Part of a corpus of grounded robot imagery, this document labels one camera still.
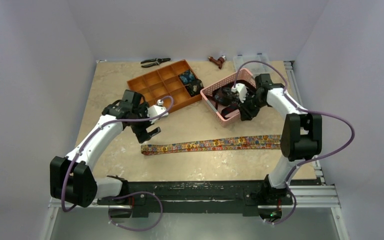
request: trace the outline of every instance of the cable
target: cable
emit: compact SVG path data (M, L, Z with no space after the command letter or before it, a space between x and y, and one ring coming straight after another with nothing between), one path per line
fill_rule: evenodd
M170 99L171 103L170 103L170 106L167 108L167 110L165 110L165 112L161 113L160 115L149 117L149 118L141 118L141 119L116 119L116 120L111 120L111 121L104 122L101 125L101 128L103 128L103 127L105 127L105 126L107 126L109 124L114 124L114 123L119 123L119 122L137 123L137 122L146 122L146 121L151 121L151 120L154 120L154 119L161 118L162 116L164 116L164 114L168 113L172 109L173 104L175 103L175 100L173 99L172 96L164 96L163 98L161 98L161 100L164 100L164 99ZM69 181L69 176L70 176L70 173L71 173L71 171L73 169L74 163L79 158L81 152L84 150L86 145L101 130L101 128L98 127L97 129L95 129L95 131L93 131L84 140L83 144L80 146L80 148L78 149L77 153L74 155L73 159L71 160L70 165L68 166L68 170L67 170L67 173L65 174L64 182L62 183L62 192L61 192L61 208L62 208L62 211L65 212L65 213L70 212L71 210L73 210L76 207L76 205L74 204L70 208L68 208L68 209L66 208L66 189L67 189L67 183Z
M289 188L289 186L286 186L286 190L289 192L289 194L292 196L293 198L293 206L292 206L292 210L285 216L285 217L282 217L279 221L277 222L271 222L270 224L271 225L278 225L278 224L281 224L283 223L284 221L286 221L287 219L289 219L292 214L294 214L295 212L295 209L297 208L297 198L295 197L295 195L292 193L291 189Z
M298 106L298 104L295 103L295 101L293 101L289 96L288 94L285 94L288 90L288 81L286 80L286 78L272 65L266 63L266 62L263 62L263 61L257 61L257 60L252 60L252 61L247 61L245 62L244 64L242 64L238 69L237 69L237 72L236 72L236 75L235 75L235 78L234 78L234 83L233 85L236 84L236 81L238 80L238 76L239 76L239 71L247 64L249 63L260 63L260 64L263 64L263 65L266 65L268 66L269 68L273 69L279 76L280 78L283 80L284 82L284 88L283 88L283 95L285 96L285 98L298 110L298 111L301 111L301 112L304 112L304 113L309 113L309 114L320 114L320 115L323 115L323 116L326 116L326 117L330 117L330 118L334 118L334 119L337 119L343 123L345 123L346 125L348 125L349 129L351 130L351 137L349 138L349 140L344 144L342 145L341 147L339 147L338 149L330 152L330 153L327 153L325 155L322 155L322 156L318 156L318 157L315 157L313 159L309 159L309 160L305 160L305 161L302 161L300 163L298 163L297 165L295 165L290 171L289 173L286 175L286 189L290 192L290 195L293 197L294 199L294 202L293 202L293 207L292 207L292 210L290 211L290 213L283 219L281 219L280 221L276 222L276 223L272 223L274 225L277 225L277 224L280 224L280 223L283 223L284 221L286 221L291 215L292 213L295 212L295 208L297 207L297 199L295 197L295 195L292 193L291 189L289 188L289 183L290 183L290 178L292 176L292 174L294 174L295 170L298 169L300 166L304 165L304 164L308 164L308 163L311 163L311 162L314 162L314 161L317 161L317 160L321 160L321 159L325 159L327 157L330 157L334 154L337 154L339 153L340 151L342 151L343 149L345 149L346 147L348 147L348 145L351 144L351 142L354 140L355 136L356 136L356 131L353 127L353 125L347 121L346 119L338 116L338 115L335 115L335 114L331 114L331 113L327 113L327 112L322 112L322 111L312 111L312 110L307 110L307 109L304 109L304 108L301 108Z
M163 217L163 204L161 203L161 200L155 194L150 193L148 191L138 191L138 192L130 193L130 194L125 195L125 196L111 197L111 199L113 199L113 200L120 200L120 199L125 199L125 198L128 198L128 197L134 196L134 195L138 195L138 194L148 194L148 195L153 196L156 199L156 201L159 204L159 209L160 209L158 219L152 225L150 225L148 227L145 227L145 228L131 228L131 227L123 226L123 225L120 225L120 224L114 222L113 219L111 218L111 214L110 214L111 209L108 209L109 224L111 223L111 224L113 224L116 227L119 227L119 228L122 228L122 229L126 229L126 230L129 230L129 231L133 231L133 232L148 231L148 230L150 230L153 227L158 225L158 223L161 221L161 218Z

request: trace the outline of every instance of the orange compartment organizer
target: orange compartment organizer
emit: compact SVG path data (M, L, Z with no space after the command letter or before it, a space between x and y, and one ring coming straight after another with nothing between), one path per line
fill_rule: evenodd
M133 78L127 81L127 85L130 90L142 94L150 106L164 96L172 96L174 105L169 111L172 113L202 99L200 94L190 96L180 80L179 75L187 70L190 70L198 79L188 62L181 60ZM163 106L168 108L170 100L165 100Z

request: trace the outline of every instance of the pink plastic basket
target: pink plastic basket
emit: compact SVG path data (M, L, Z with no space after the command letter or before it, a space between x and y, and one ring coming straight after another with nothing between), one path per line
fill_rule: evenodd
M215 107L214 101L208 99L206 95L211 96L213 94L213 91L216 89L219 89L223 87L224 85L227 85L229 83L232 83L235 81L235 75L236 72L233 73L232 75L229 75L226 78L223 78L222 80L205 87L201 90L201 96L202 96L202 101L204 104L209 108L209 110L214 114L214 116L217 118L217 121L223 126L226 127L227 125L233 123L234 121L241 119L241 114L239 113L239 110L235 110L228 114L226 117L229 117L228 119L224 119L220 112L225 108L223 106L218 106L218 110ZM246 68L242 68L239 71L239 76L237 77L238 80L245 80L254 87L256 86L256 82L254 81L253 74Z

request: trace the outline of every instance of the white wall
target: white wall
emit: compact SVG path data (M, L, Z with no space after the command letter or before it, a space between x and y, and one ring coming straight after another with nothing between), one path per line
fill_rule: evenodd
M328 0L68 0L99 59L294 60Z
M66 0L0 0L0 239L38 239L49 163L74 146L93 71Z
M349 148L322 162L351 239L384 239L384 0L330 0L294 67L305 106L356 129ZM323 121L327 153L349 130Z

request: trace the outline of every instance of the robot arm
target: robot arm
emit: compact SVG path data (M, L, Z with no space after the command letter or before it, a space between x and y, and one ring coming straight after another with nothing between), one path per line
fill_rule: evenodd
M131 127L140 143L151 139L160 133L159 127L147 131L157 119L146 120L161 116L166 112L163 101L149 107L140 93L126 90L123 98L108 105L102 111L98 123L86 138L64 158L56 156L50 163L50 193L57 199L62 198L64 180L69 166L72 175L68 177L65 187L65 201L81 207L89 206L94 199L118 196L122 190L123 179L107 176L95 179L92 175L99 157L126 127Z
M245 86L240 83L232 88L232 92L236 92L241 101L239 111L242 121L254 118L264 106L273 107L284 119L280 140L282 156L265 179L266 188L276 192L286 189L287 182L298 170L297 164L322 151L322 116L298 110L305 108L284 91L283 84L273 83L269 74L258 75L255 83L256 93L253 95L248 95Z

